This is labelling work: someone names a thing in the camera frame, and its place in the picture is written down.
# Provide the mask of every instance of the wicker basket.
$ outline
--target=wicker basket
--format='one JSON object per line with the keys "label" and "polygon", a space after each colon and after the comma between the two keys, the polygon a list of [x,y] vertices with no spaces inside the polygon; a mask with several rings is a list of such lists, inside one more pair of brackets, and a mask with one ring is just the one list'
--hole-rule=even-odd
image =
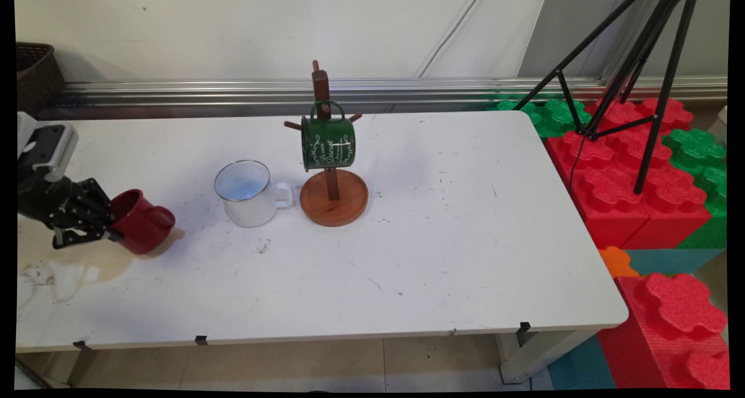
{"label": "wicker basket", "polygon": [[54,48],[16,42],[16,91],[19,112],[37,115],[65,86],[54,60]]}

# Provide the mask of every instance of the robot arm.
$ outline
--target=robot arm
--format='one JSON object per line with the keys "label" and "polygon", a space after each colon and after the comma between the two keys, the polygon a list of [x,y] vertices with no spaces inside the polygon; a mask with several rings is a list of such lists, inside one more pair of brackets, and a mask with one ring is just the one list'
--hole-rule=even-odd
{"label": "robot arm", "polygon": [[93,178],[73,183],[65,177],[76,144],[72,125],[40,125],[18,112],[18,213],[52,229],[55,249],[122,239],[110,229],[111,201],[101,186]]}

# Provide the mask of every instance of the wooden base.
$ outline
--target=wooden base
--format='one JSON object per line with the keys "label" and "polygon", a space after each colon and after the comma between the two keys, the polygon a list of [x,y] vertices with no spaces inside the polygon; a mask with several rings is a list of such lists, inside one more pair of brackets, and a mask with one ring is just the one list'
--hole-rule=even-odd
{"label": "wooden base", "polygon": [[359,175],[337,170],[339,199],[328,199],[325,172],[309,178],[300,191],[300,205],[311,221],[322,226],[343,226],[362,215],[367,205],[367,184]]}

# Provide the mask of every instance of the green mug handle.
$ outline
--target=green mug handle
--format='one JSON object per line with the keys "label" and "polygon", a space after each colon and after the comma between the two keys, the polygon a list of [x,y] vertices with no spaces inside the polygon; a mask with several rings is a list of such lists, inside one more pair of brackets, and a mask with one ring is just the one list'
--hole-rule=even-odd
{"label": "green mug handle", "polygon": [[344,120],[344,110],[341,108],[341,106],[336,101],[331,101],[331,100],[319,100],[313,103],[313,105],[311,106],[311,120],[314,119],[316,107],[318,107],[320,104],[333,104],[334,106],[337,106],[337,108],[341,112],[341,120]]}

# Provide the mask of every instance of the white table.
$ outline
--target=white table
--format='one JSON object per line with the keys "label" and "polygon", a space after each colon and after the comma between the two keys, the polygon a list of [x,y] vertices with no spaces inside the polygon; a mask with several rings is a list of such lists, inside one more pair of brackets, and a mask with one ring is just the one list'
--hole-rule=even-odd
{"label": "white table", "polygon": [[53,250],[18,223],[16,351],[540,332],[502,350],[524,379],[628,311],[522,112],[367,115],[350,168],[370,189],[342,228],[297,205],[239,228],[216,173],[257,159],[300,187],[296,117],[82,120],[67,176],[139,188],[176,215],[135,257],[110,241]]}

